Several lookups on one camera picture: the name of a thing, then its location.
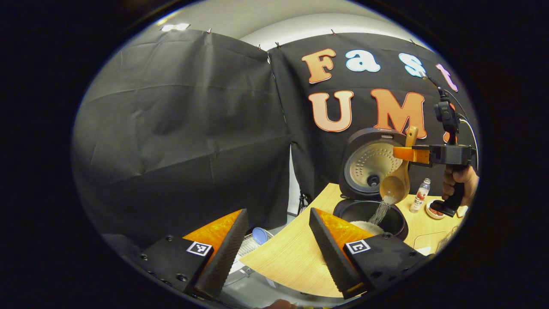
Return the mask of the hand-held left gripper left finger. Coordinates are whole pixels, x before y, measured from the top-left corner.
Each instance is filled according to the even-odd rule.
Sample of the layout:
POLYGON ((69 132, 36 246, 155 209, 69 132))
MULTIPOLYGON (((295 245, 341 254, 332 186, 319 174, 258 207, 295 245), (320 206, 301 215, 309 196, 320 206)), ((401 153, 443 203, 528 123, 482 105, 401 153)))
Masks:
POLYGON ((137 264, 183 294, 214 299, 221 294, 247 229, 247 210, 240 209, 185 236, 161 237, 137 255, 137 264))

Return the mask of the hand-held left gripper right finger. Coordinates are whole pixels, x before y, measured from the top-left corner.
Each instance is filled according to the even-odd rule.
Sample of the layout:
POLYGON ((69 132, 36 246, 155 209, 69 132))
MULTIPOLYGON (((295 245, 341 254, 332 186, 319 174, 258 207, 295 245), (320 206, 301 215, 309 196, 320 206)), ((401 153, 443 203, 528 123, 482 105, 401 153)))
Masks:
POLYGON ((372 235, 320 209, 310 209, 308 225, 345 299, 388 289, 432 259, 391 233, 372 235))

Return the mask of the wooden spoon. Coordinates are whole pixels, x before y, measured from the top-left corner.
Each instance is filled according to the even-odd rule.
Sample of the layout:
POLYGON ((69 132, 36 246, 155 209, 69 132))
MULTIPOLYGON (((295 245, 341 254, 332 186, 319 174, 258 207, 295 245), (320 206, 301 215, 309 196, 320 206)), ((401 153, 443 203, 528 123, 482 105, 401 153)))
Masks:
MULTIPOLYGON (((406 149, 411 149, 414 146, 418 135, 418 128, 416 126, 410 126, 406 135, 406 141, 404 143, 406 149)), ((391 172, 380 184, 380 195, 382 196, 383 203, 387 205, 396 205, 405 199, 410 192, 410 178, 409 178, 409 159, 410 157, 404 156, 400 158, 397 155, 401 155, 403 147, 394 147, 393 156, 401 160, 401 164, 396 170, 391 172)))

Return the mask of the black rice cooker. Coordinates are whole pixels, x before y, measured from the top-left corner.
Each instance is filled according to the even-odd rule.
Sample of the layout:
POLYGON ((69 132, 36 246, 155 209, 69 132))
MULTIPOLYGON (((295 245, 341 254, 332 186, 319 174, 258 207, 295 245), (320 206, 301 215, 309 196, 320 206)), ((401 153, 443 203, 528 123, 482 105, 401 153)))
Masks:
POLYGON ((339 180, 343 198, 333 215, 345 221, 368 221, 382 203, 380 184, 400 167, 393 148, 404 146, 406 136, 393 129, 366 128, 349 138, 342 156, 339 180))

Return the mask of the white rice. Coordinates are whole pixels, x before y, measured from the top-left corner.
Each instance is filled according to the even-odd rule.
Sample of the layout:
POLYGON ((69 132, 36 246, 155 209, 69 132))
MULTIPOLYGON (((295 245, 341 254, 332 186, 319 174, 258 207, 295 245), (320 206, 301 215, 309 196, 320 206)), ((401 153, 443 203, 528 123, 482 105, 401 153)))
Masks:
POLYGON ((394 196, 386 195, 382 198, 382 202, 376 208, 374 215, 367 221, 351 221, 351 225, 358 227, 373 236, 384 233, 384 230, 379 227, 379 223, 385 218, 391 205, 394 205, 397 199, 394 196))

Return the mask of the clear chopstick holder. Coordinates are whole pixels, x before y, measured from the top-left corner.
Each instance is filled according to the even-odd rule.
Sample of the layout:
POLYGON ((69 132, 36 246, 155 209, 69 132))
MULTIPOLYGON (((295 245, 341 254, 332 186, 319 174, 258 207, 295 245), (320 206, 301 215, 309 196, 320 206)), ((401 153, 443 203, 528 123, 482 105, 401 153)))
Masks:
POLYGON ((453 227, 453 229, 451 229, 451 231, 449 231, 447 235, 445 235, 445 237, 443 237, 441 241, 438 242, 437 249, 435 251, 436 254, 445 248, 445 246, 454 238, 454 234, 458 230, 459 226, 453 227))

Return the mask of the clear drink bottle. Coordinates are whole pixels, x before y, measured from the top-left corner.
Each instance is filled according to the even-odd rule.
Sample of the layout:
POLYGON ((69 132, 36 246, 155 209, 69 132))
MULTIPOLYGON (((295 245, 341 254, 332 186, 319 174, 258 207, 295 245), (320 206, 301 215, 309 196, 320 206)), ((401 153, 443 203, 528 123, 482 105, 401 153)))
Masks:
POLYGON ((422 184, 420 184, 418 188, 414 201, 410 205, 411 213, 417 213, 420 210, 420 208, 424 204, 425 198, 428 196, 430 189, 431 189, 431 180, 429 178, 425 178, 422 184))

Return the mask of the white round plate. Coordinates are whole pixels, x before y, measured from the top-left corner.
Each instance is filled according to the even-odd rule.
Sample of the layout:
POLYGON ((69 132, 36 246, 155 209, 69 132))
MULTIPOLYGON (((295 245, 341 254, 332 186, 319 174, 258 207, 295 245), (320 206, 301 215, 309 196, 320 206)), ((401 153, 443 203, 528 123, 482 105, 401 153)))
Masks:
POLYGON ((433 210, 432 207, 431 207, 431 206, 437 205, 438 203, 441 203, 441 202, 443 202, 443 200, 440 200, 440 199, 433 199, 431 201, 426 202, 425 211, 426 211, 427 215, 429 215, 432 219, 441 220, 444 217, 446 217, 445 214, 443 214, 439 211, 433 210))

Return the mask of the black backdrop cloth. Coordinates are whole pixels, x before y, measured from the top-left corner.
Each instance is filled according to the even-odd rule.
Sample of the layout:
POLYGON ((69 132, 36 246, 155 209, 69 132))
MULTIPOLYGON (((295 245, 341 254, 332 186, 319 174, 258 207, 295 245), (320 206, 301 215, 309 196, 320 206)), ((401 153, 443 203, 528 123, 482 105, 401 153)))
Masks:
POLYGON ((482 144, 451 65, 404 39, 336 33, 268 51, 200 30, 142 34, 100 69, 78 110, 71 156, 84 209, 119 255, 247 209, 249 227, 286 223, 290 173, 312 200, 339 182, 351 135, 419 129, 449 135, 436 88, 468 118, 459 143, 482 144))

